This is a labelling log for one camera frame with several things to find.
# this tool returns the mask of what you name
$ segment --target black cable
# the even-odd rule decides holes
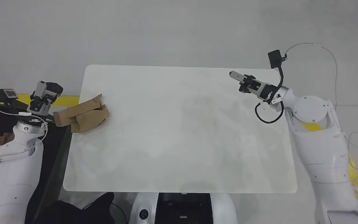
[[[84,206],[84,207],[82,208],[82,210],[85,210],[85,209],[88,208],[91,204],[93,204],[93,202],[91,202],[90,204]]]
[[[258,104],[255,106],[255,114],[256,114],[257,118],[258,118],[260,121],[264,122],[265,124],[272,124],[272,123],[278,121],[278,120],[282,117],[282,115],[284,114],[284,110],[285,110],[285,108],[284,108],[284,103],[283,103],[282,101],[281,101],[280,103],[281,103],[281,113],[280,113],[280,115],[279,115],[275,120],[272,120],[272,121],[270,121],[270,122],[267,122],[267,121],[263,120],[262,118],[260,118],[260,116],[259,116],[259,114],[258,114],[258,112],[257,112],[257,108],[258,108],[258,106],[261,105],[261,103],[258,103]]]
[[[274,96],[276,95],[276,93],[277,93],[278,90],[282,87],[282,84],[284,83],[284,73],[283,73],[283,71],[282,71],[281,66],[279,66],[278,69],[279,69],[279,73],[280,73],[280,83],[279,83],[279,85],[277,86],[277,88],[275,89],[275,93],[272,93],[272,96],[271,96],[267,101],[264,100],[264,102],[266,102],[266,103],[268,103],[268,104],[271,103],[272,99],[274,98]],[[284,114],[284,110],[285,110],[284,103],[283,103],[282,101],[280,101],[280,104],[281,104],[281,113],[280,113],[280,115],[279,115],[275,120],[272,120],[272,121],[268,122],[268,121],[263,120],[263,119],[259,116],[259,114],[258,114],[258,112],[257,112],[258,106],[261,105],[261,103],[259,102],[259,103],[255,106],[255,114],[256,114],[256,117],[257,117],[260,121],[264,122],[265,124],[272,124],[272,123],[278,121],[278,120],[282,117],[282,115]]]
[[[125,219],[125,223],[128,224],[127,216],[125,215],[124,211],[115,203],[111,202],[111,204],[113,204],[115,207],[117,207],[117,208],[119,208],[119,210],[121,210],[121,212],[123,213],[124,219]]]
[[[91,204],[93,204],[93,202],[91,202],[90,204],[84,206],[84,207],[82,208],[82,210],[85,210],[85,209],[88,208]],[[118,205],[116,205],[115,203],[111,202],[111,204],[113,204],[115,207],[117,207],[117,208],[119,208],[119,210],[121,210],[121,212],[123,213],[123,216],[124,216],[125,224],[128,224],[127,216],[125,215],[124,211],[123,211]]]

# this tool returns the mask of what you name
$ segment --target white cable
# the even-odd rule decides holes
[[[48,130],[49,130],[49,129],[48,129],[48,125],[47,125],[47,122],[46,122],[44,119],[40,118],[39,116],[32,115],[32,114],[30,114],[30,115],[25,115],[25,114],[10,114],[10,113],[7,113],[7,112],[1,111],[1,110],[0,110],[0,113],[6,114],[6,115],[12,115],[12,116],[33,116],[34,118],[40,119],[40,120],[43,122],[44,131],[45,131],[44,137],[43,137],[41,140],[39,140],[38,142],[35,142],[35,144],[34,144],[33,146],[27,148],[27,149],[26,149],[25,151],[23,151],[23,152],[27,152],[28,150],[34,148],[36,145],[40,144],[40,143],[46,138],[47,132],[48,132]],[[20,153],[9,153],[9,154],[2,155],[2,156],[12,156],[12,155],[20,154]]]
[[[336,66],[336,77],[335,77],[335,100],[336,100],[336,104],[335,104],[335,110],[336,110],[337,105],[338,105],[338,98],[337,98],[338,66],[337,66],[336,57],[333,55],[333,53],[332,53],[330,50],[328,50],[328,49],[325,48],[324,46],[322,46],[322,45],[320,45],[320,44],[317,44],[317,43],[311,43],[311,42],[303,42],[303,43],[299,43],[299,44],[292,45],[289,49],[287,49],[287,51],[285,52],[285,54],[287,54],[287,52],[288,52],[289,50],[291,50],[292,48],[294,48],[295,46],[302,45],[302,44],[312,44],[312,45],[319,46],[319,47],[323,48],[324,50],[328,51],[328,52],[331,54],[333,60],[335,60],[335,66]],[[351,138],[351,136],[352,136],[353,133],[357,133],[357,134],[358,134],[358,132],[352,132],[352,133],[349,135],[348,138],[345,137],[345,139],[348,141],[348,154],[349,154],[349,152],[350,152],[350,149],[349,149],[350,144],[351,144],[352,146],[358,148],[358,146],[356,146],[355,144],[353,144],[353,143],[350,142],[350,138]],[[358,170],[356,167],[354,167],[354,166],[352,165],[351,160],[349,160],[349,163],[350,163],[350,165],[351,165],[355,170]]]
[[[337,66],[336,57],[333,55],[333,53],[332,53],[330,50],[328,50],[328,49],[325,48],[324,46],[322,46],[322,45],[320,45],[320,44],[317,44],[317,43],[310,43],[310,42],[303,42],[303,43],[295,44],[295,45],[291,46],[291,47],[285,52],[285,54],[287,54],[287,52],[288,52],[289,50],[291,50],[292,48],[294,48],[295,46],[302,45],[302,44],[313,44],[313,45],[319,46],[319,47],[323,48],[324,50],[328,51],[328,52],[331,54],[333,60],[335,60],[335,65],[336,65],[336,78],[335,78],[335,100],[336,100],[336,104],[335,104],[335,109],[336,109],[337,104],[338,104],[338,98],[337,98],[338,66]]]

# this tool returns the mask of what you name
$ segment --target round joint cap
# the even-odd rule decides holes
[[[324,100],[318,96],[301,97],[293,107],[294,116],[303,123],[316,123],[327,114]]]

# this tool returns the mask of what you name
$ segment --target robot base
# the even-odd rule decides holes
[[[237,224],[229,194],[139,193],[129,224],[160,223]]]

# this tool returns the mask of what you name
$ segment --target gray floor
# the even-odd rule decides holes
[[[356,0],[0,1],[0,88],[29,94],[44,80],[79,95],[90,64],[268,68],[267,52],[308,41],[337,58],[338,103],[358,105],[357,9]],[[335,100],[334,62],[323,49],[293,49],[284,72],[296,95]],[[347,134],[358,130],[357,107],[337,114]],[[314,222],[312,187],[293,152],[298,191],[232,195],[239,223]],[[98,195],[62,191],[60,199],[82,207]],[[119,193],[116,203],[129,212],[134,195]]]

